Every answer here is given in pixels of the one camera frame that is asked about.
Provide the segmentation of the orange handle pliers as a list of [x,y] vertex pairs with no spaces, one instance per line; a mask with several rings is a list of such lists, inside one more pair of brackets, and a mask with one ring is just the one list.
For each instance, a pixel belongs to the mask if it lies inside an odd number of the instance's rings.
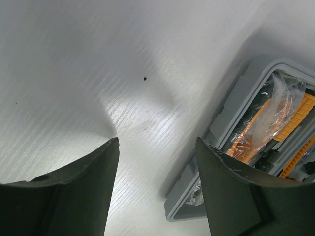
[[235,126],[222,152],[254,166],[266,146],[292,120],[305,90],[305,82],[273,72]]

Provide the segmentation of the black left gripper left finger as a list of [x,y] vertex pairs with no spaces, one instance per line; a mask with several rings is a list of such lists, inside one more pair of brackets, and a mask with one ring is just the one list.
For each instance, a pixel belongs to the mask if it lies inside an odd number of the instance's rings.
[[119,162],[119,140],[31,181],[0,186],[3,236],[101,236]]

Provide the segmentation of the grey plastic tool case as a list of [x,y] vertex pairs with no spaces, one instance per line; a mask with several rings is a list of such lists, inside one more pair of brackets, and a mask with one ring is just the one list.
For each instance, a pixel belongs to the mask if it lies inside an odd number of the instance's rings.
[[[264,82],[275,70],[282,70],[310,85],[315,83],[315,71],[286,58],[262,55],[254,58],[238,78],[226,100],[219,105],[216,117],[203,138],[217,148],[222,148],[246,109],[258,94]],[[182,170],[177,182],[164,203],[167,221],[176,222],[206,217],[204,205],[192,206],[186,202],[199,182],[196,156]]]

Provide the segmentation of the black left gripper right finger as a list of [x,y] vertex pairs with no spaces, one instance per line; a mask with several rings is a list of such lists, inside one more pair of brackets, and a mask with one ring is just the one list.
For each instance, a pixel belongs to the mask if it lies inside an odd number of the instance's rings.
[[201,138],[195,150],[211,235],[314,235],[313,183],[257,170]]

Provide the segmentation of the orange handle thick screwdriver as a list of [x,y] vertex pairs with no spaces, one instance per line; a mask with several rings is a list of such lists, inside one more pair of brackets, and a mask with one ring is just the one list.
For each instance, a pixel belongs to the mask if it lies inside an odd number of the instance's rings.
[[285,140],[291,132],[303,121],[315,105],[315,97],[308,93],[305,94],[300,107],[290,120],[290,122],[273,139],[277,142]]

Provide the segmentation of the orange handle slim screwdriver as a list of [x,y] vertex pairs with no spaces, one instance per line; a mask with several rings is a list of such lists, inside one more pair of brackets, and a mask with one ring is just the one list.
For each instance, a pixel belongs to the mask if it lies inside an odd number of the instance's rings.
[[289,161],[289,163],[284,167],[280,173],[280,178],[287,178],[289,174],[294,170],[298,162],[304,157],[306,152],[311,148],[313,142],[315,141],[315,136],[312,136],[305,145],[298,151],[298,153]]

